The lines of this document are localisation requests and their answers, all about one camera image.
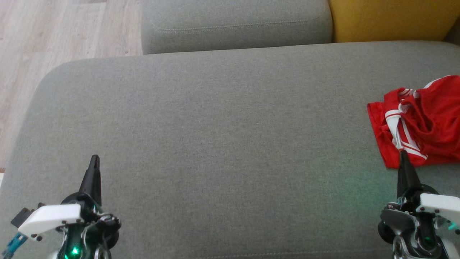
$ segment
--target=yellow cushion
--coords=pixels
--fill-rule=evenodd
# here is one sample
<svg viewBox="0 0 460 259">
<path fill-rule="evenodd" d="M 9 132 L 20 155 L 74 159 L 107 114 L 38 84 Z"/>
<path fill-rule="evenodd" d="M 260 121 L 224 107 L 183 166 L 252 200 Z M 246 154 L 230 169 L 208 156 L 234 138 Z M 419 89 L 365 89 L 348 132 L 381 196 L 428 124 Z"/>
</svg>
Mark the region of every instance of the yellow cushion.
<svg viewBox="0 0 460 259">
<path fill-rule="evenodd" d="M 329 0 L 334 41 L 442 41 L 460 0 Z"/>
</svg>

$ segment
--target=sofa cushion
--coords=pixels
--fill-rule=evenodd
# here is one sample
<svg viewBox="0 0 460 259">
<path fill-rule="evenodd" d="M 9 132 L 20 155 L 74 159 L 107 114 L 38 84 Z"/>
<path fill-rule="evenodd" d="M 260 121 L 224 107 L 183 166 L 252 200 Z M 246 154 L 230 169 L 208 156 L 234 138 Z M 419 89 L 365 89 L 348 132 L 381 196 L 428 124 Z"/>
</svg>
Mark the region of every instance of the sofa cushion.
<svg viewBox="0 0 460 259">
<path fill-rule="evenodd" d="M 382 162 L 366 104 L 459 71 L 460 47 L 442 42 L 67 63 L 43 79 L 19 134 L 0 240 L 23 206 L 78 190 L 96 153 L 103 206 L 123 223 L 114 259 L 389 258 L 377 223 L 397 172 Z M 460 195 L 459 169 L 419 174 Z M 48 233 L 17 257 L 46 258 L 61 241 Z"/>
<path fill-rule="evenodd" d="M 144 54 L 329 43 L 327 0 L 144 0 Z"/>
</svg>

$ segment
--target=fabric seam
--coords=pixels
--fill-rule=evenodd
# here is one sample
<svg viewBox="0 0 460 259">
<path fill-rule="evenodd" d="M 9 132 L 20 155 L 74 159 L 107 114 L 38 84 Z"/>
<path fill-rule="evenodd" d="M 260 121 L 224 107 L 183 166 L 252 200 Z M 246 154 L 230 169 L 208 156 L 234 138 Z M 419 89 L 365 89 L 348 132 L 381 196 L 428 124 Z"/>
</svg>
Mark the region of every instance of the fabric seam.
<svg viewBox="0 0 460 259">
<path fill-rule="evenodd" d="M 318 17 L 308 19 L 308 20 L 294 20 L 294 21 L 279 21 L 279 22 L 265 22 L 265 23 L 251 23 L 251 24 L 232 24 L 232 25 L 221 25 L 221 26 L 207 26 L 207 27 L 195 27 L 195 28 L 185 28 L 185 29 L 167 29 L 167 28 L 160 28 L 154 24 L 151 18 L 149 18 L 150 25 L 157 29 L 162 30 L 164 32 L 169 33 L 185 33 L 185 32 L 195 32 L 195 31 L 213 31 L 213 30 L 223 30 L 223 29 L 241 29 L 241 28 L 251 28 L 251 27 L 262 27 L 262 26 L 279 26 L 279 25 L 289 25 L 289 24 L 296 24 L 296 23 L 306 23 L 311 22 L 316 19 L 323 17 L 326 10 L 326 4 L 323 4 L 323 11 L 321 12 Z"/>
</svg>

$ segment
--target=wooden floor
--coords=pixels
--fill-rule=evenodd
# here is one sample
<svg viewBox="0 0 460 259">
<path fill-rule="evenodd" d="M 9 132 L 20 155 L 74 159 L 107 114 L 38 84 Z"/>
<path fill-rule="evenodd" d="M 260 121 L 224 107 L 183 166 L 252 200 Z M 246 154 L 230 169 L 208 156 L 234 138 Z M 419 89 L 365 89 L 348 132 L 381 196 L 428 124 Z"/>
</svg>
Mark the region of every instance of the wooden floor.
<svg viewBox="0 0 460 259">
<path fill-rule="evenodd" d="M 140 0 L 0 0 L 0 173 L 34 91 L 56 66 L 141 55 Z"/>
</svg>

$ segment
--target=red fabric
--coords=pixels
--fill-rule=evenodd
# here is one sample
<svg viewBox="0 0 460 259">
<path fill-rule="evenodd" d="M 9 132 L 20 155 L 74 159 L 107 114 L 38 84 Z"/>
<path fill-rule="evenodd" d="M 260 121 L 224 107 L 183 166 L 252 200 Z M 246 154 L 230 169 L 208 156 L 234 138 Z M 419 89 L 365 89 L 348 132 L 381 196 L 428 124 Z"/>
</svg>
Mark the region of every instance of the red fabric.
<svg viewBox="0 0 460 259">
<path fill-rule="evenodd" d="M 427 159 L 409 154 L 415 166 L 460 162 L 460 76 L 447 76 L 413 94 L 405 88 L 391 91 L 384 102 L 368 104 L 368 113 L 375 138 L 386 167 L 398 168 L 399 151 L 393 144 L 385 113 L 400 108 L 399 116 L 405 122 L 410 137 L 417 147 L 405 145 L 404 149 L 420 149 Z M 408 142 L 399 122 L 401 140 Z"/>
</svg>

